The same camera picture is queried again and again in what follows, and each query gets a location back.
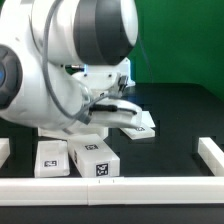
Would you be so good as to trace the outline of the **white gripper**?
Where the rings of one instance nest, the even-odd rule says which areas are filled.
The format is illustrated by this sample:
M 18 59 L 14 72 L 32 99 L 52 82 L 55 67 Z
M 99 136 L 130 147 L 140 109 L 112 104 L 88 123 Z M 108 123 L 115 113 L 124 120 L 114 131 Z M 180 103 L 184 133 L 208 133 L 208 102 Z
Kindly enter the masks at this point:
M 137 128 L 141 125 L 142 109 L 118 96 L 106 94 L 85 105 L 79 120 L 92 126 Z

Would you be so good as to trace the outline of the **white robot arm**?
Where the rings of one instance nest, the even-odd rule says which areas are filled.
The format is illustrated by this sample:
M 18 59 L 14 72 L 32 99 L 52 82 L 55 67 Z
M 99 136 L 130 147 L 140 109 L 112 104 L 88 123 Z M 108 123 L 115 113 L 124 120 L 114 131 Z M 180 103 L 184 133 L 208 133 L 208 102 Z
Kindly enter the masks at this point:
M 134 0 L 4 0 L 0 117 L 45 130 L 139 126 L 120 69 L 137 36 Z

